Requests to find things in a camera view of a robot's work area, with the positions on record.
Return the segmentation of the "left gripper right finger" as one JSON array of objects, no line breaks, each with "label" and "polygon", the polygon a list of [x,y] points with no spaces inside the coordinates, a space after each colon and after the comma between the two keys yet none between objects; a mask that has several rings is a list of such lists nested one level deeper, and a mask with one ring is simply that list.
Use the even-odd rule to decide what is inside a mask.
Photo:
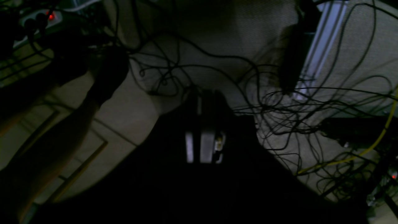
[{"label": "left gripper right finger", "polygon": [[204,90],[201,95],[201,163],[221,164],[226,142],[229,107],[219,91]]}]

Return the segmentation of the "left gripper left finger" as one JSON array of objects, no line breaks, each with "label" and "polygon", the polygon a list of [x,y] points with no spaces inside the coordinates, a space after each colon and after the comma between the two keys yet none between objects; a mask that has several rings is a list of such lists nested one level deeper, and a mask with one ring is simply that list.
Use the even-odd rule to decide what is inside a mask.
[{"label": "left gripper left finger", "polygon": [[199,126],[199,103],[197,91],[190,89],[183,103],[183,127],[185,136],[185,154],[188,164],[199,161],[200,150],[200,126]]}]

